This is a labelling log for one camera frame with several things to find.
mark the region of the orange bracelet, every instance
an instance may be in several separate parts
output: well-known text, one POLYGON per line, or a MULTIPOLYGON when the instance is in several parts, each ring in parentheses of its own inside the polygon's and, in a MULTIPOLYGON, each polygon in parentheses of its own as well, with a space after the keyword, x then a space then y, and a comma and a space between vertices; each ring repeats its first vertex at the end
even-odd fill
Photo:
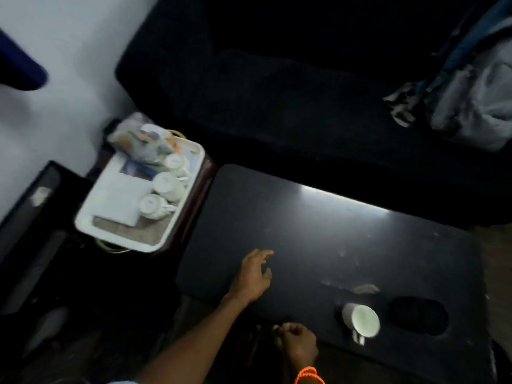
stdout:
POLYGON ((320 381, 322 384, 325 384, 325 381, 323 381, 322 378, 317 375, 317 370, 313 367, 306 367, 304 369, 301 369, 301 371, 298 373, 297 378, 295 379, 295 382, 293 384, 298 384, 298 381, 302 377, 314 377, 315 379, 320 381))

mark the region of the black tabletop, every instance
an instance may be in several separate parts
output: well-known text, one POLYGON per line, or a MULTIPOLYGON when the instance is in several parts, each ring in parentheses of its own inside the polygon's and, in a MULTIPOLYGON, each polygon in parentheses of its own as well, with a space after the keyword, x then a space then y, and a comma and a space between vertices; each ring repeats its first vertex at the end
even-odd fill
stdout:
POLYGON ((466 232, 224 166, 177 284, 192 297, 218 303, 254 248, 275 251, 267 261, 272 285, 250 307, 256 314, 303 323, 324 342, 434 382, 493 381, 481 258, 466 232), (379 292, 357 293, 366 284, 379 292), (450 321, 446 332, 430 336, 393 326, 388 306, 396 296, 442 303, 450 321), (381 318, 380 333, 364 347, 336 318, 336 308, 348 302, 367 304, 381 318))

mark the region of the white cup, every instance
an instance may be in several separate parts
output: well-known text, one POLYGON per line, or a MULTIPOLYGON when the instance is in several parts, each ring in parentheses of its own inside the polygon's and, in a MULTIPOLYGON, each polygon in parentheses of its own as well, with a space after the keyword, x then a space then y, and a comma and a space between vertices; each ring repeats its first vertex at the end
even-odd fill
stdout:
POLYGON ((379 316, 370 307, 347 303, 342 311, 343 322, 352 330, 355 343, 364 346, 365 338, 375 337, 381 329, 379 316))
POLYGON ((146 195, 139 203, 140 214, 149 219, 162 219, 165 216, 174 213, 176 206, 167 203, 165 198, 157 195, 146 195))
POLYGON ((190 162, 181 154, 169 154, 163 161, 170 173, 177 177, 190 177, 190 162))
POLYGON ((153 190, 169 202, 179 201, 185 195, 185 186, 170 172, 159 173, 153 178, 153 190))

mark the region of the sofa armrest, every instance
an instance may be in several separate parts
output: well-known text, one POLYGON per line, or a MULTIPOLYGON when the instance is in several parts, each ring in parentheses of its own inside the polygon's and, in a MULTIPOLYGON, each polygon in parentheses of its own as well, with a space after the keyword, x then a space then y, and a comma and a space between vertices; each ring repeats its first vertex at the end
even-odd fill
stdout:
POLYGON ((204 0, 158 0, 132 38, 116 76, 158 124, 181 118, 213 46, 204 0))

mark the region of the black sofa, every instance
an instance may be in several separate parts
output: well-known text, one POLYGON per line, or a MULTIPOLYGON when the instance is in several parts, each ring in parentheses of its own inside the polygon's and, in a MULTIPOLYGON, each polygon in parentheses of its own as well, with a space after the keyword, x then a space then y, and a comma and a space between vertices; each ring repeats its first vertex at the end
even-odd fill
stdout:
POLYGON ((510 222, 510 148, 393 121, 382 97, 495 0, 159 0, 116 76, 157 124, 237 163, 453 225, 510 222))

